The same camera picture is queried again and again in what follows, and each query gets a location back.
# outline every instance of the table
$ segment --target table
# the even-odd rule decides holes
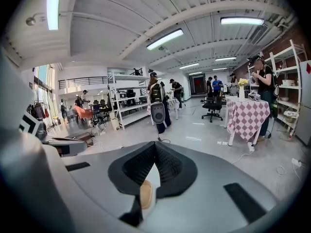
[[[227,97],[226,100],[225,128],[231,134],[228,145],[232,146],[236,133],[246,141],[256,133],[254,141],[247,142],[250,151],[254,151],[261,126],[270,114],[269,103],[250,99],[240,101],[238,97]]]
[[[167,100],[167,104],[168,104],[169,108],[173,108],[174,109],[174,111],[175,111],[175,118],[176,118],[176,120],[178,120],[178,108],[179,108],[179,101],[178,101],[178,99],[168,99]]]

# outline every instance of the railing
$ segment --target railing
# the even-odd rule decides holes
[[[135,72],[132,72],[130,75],[136,75],[136,72],[138,71],[139,76],[142,76],[142,68],[137,69]]]
[[[59,89],[76,87],[81,85],[108,83],[106,76],[101,77],[85,77],[77,79],[59,80]]]

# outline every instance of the pink checkered tablecloth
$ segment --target pink checkered tablecloth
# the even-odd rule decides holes
[[[270,114],[269,104],[266,101],[253,101],[238,97],[228,97],[227,107],[228,131],[237,133],[242,139],[248,141],[260,128]]]

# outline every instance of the flower vase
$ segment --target flower vase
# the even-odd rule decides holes
[[[244,85],[240,85],[239,100],[245,101]]]

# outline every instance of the cap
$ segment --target cap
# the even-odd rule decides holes
[[[157,77],[156,72],[151,72],[151,73],[150,73],[150,78],[151,78],[151,77]]]

